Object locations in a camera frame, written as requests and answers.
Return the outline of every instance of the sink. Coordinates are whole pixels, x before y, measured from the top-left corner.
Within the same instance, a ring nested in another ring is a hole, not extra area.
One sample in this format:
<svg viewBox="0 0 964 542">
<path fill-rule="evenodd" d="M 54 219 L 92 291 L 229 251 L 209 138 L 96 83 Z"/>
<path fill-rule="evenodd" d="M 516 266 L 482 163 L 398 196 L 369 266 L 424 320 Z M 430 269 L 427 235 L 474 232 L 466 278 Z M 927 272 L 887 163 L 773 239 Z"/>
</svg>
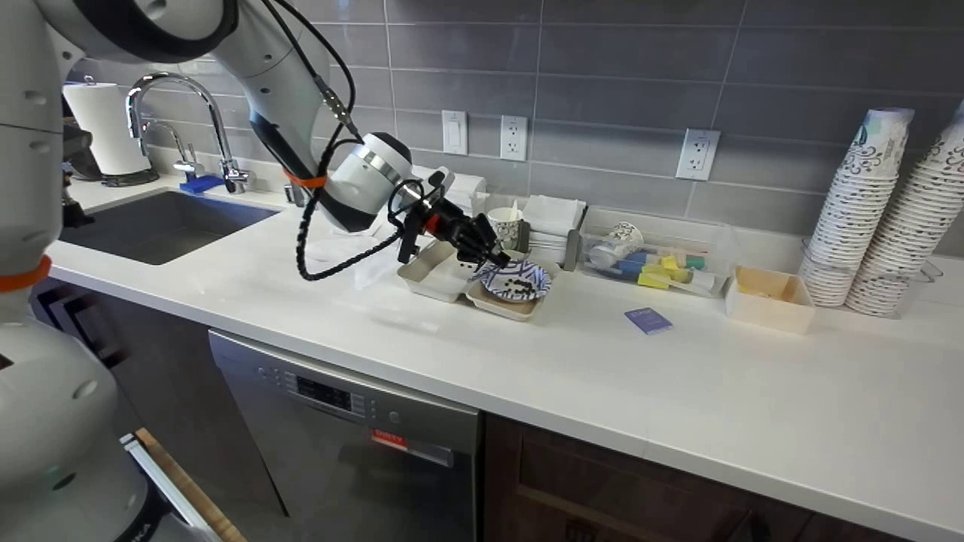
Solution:
<svg viewBox="0 0 964 542">
<path fill-rule="evenodd" d="M 62 229 L 60 242 L 149 266 L 167 266 L 238 229 L 262 223 L 272 213 L 274 212 L 266 207 L 186 194 L 156 194 L 129 206 L 95 212 L 95 223 Z"/>
</svg>

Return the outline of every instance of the dishwasher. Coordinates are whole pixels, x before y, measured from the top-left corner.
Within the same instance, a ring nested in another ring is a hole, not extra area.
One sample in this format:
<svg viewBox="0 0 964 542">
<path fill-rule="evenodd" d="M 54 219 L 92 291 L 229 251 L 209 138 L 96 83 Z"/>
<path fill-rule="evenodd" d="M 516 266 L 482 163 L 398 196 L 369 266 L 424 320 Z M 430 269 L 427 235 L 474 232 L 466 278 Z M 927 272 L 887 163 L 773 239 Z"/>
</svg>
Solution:
<svg viewBox="0 0 964 542">
<path fill-rule="evenodd" d="M 480 538 L 480 412 L 219 331 L 209 343 L 297 534 Z"/>
</svg>

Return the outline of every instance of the white robot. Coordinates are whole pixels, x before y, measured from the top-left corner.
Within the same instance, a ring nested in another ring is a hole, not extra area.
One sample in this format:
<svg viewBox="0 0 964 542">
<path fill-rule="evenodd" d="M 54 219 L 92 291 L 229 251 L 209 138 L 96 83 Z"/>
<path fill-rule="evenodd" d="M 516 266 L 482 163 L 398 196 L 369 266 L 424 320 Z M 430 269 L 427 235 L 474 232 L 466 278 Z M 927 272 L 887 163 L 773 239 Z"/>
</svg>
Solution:
<svg viewBox="0 0 964 542">
<path fill-rule="evenodd" d="M 405 239 L 433 232 L 465 258 L 504 262 L 485 219 L 407 187 L 409 151 L 400 141 L 360 138 L 350 104 L 320 75 L 332 58 L 308 40 L 286 0 L 0 0 L 2 542 L 152 535 L 152 486 L 111 434 L 111 374 L 28 309 L 30 286 L 51 269 L 45 247 L 60 235 L 60 83 L 85 54 L 135 64 L 215 54 L 243 86 L 266 148 L 348 229 L 364 229 L 405 194 L 409 207 L 405 223 L 396 219 Z M 320 112 L 332 133 L 360 141 L 332 174 L 332 155 L 310 151 Z"/>
</svg>

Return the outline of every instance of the dark wood cabinet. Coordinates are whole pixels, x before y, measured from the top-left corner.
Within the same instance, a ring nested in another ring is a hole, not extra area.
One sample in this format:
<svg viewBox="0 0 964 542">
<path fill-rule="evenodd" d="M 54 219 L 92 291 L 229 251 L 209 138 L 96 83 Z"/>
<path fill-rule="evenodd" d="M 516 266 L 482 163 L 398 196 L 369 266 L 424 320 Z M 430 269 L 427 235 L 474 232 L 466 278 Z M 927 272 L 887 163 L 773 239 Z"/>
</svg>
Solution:
<svg viewBox="0 0 964 542">
<path fill-rule="evenodd" d="M 149 427 L 226 509 L 283 513 L 211 360 L 209 328 L 56 280 L 37 288 L 32 309 L 111 367 L 121 390 L 118 434 Z"/>
<path fill-rule="evenodd" d="M 485 542 L 892 542 L 883 534 L 485 418 Z"/>
</svg>

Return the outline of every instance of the faucet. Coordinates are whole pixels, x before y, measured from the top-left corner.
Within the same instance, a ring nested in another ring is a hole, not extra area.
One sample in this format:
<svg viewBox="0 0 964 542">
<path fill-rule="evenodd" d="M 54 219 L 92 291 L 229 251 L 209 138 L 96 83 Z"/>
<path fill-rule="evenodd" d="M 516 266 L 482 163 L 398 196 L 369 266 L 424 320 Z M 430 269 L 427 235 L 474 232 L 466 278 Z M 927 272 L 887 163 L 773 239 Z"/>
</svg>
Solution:
<svg viewBox="0 0 964 542">
<path fill-rule="evenodd" d="M 200 167 L 200 158 L 193 155 L 193 146 L 185 148 L 179 130 L 171 124 L 167 124 L 167 121 L 145 121 L 143 124 L 143 138 L 139 138 L 143 141 L 143 155 L 149 151 L 149 138 L 145 136 L 153 127 L 170 130 L 171 138 L 175 138 L 175 151 L 179 151 L 175 172 L 185 172 L 186 177 L 195 177 L 203 172 L 203 167 Z"/>
<path fill-rule="evenodd" d="M 233 155 L 233 146 L 229 146 L 229 136 L 222 130 L 222 116 L 219 116 L 219 109 L 211 95 L 211 91 L 181 71 L 152 71 L 152 75 L 143 75 L 133 91 L 128 94 L 128 133 L 129 138 L 135 138 L 143 146 L 143 155 L 149 148 L 149 138 L 145 133 L 152 130 L 152 121 L 145 116 L 145 95 L 153 83 L 159 81 L 181 81 L 186 83 L 195 95 L 205 98 L 209 104 L 209 113 L 211 113 L 211 124 L 215 124 L 215 138 L 218 138 L 218 148 L 219 148 L 219 177 L 229 184 L 233 194 L 243 194 L 246 184 L 249 184 L 249 174 L 238 167 L 235 155 Z M 193 167 L 193 161 L 186 161 L 185 148 L 181 148 L 181 138 L 175 136 L 175 146 L 179 146 L 179 155 L 181 155 L 181 172 L 195 172 L 195 168 L 186 168 Z"/>
</svg>

